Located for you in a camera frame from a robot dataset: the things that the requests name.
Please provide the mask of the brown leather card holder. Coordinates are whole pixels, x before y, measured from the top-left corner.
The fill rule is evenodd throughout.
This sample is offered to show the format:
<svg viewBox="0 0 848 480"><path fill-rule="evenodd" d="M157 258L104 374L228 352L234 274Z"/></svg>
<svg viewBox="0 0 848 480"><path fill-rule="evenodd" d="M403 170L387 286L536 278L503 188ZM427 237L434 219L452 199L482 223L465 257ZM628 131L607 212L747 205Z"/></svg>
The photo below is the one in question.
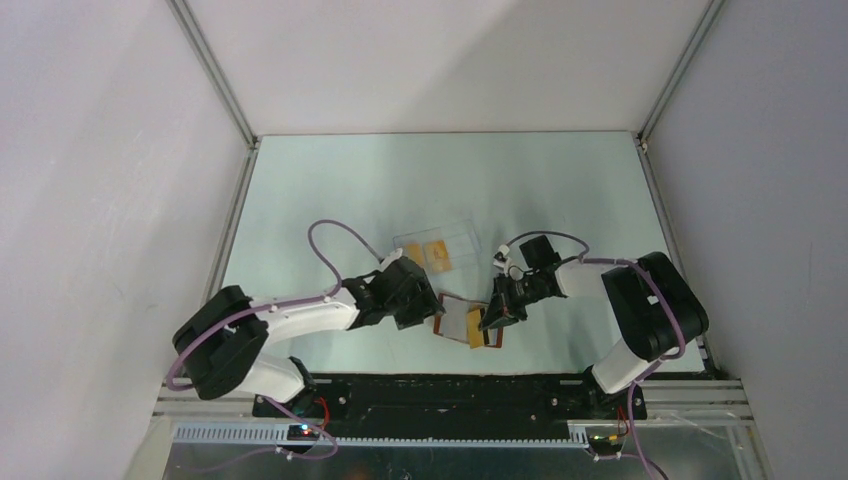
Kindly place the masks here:
<svg viewBox="0 0 848 480"><path fill-rule="evenodd" d="M438 296L443 312L433 317L432 332L443 339L466 345L470 349L500 349L503 347L502 328L482 330L483 316L488 304L451 293Z"/></svg>

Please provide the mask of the clear plastic card box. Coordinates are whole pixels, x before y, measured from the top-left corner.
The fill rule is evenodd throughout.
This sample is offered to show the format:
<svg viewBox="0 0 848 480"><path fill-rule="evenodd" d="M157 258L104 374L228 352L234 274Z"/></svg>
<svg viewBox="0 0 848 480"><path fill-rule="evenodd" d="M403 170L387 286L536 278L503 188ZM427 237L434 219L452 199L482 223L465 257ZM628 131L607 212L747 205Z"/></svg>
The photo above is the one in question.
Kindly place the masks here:
<svg viewBox="0 0 848 480"><path fill-rule="evenodd" d="M396 235L395 248L421 266L428 274L443 274L478 263L480 241L471 220Z"/></svg>

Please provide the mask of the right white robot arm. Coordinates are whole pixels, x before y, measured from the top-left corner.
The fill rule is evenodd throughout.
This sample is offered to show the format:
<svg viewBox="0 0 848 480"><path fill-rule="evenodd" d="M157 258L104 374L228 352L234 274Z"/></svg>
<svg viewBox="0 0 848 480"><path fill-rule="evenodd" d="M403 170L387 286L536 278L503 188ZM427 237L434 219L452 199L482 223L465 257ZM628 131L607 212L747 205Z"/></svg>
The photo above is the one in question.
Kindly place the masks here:
<svg viewBox="0 0 848 480"><path fill-rule="evenodd" d="M498 274L479 328L497 330L528 318L528 306L549 298L594 297L608 301L621 338L584 373L585 411L606 418L622 403L621 392L661 364L684 356L709 328L709 318L689 284L662 252L635 260L590 256L587 242L567 258L556 252L550 230L520 234L499 246Z"/></svg>

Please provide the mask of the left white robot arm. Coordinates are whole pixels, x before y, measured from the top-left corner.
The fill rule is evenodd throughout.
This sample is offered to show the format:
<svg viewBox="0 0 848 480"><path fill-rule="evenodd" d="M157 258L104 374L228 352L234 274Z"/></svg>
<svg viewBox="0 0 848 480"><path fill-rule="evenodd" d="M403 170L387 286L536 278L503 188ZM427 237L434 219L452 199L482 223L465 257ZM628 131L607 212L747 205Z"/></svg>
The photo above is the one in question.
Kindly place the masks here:
<svg viewBox="0 0 848 480"><path fill-rule="evenodd" d="M316 403L311 374L300 359L269 355L266 347L313 333L371 327L386 318L403 330L443 312L424 269L400 252L370 273L301 299L261 301L238 285L228 286L173 335L177 360L166 384L180 390L175 376L183 372L201 400L250 393L304 416Z"/></svg>

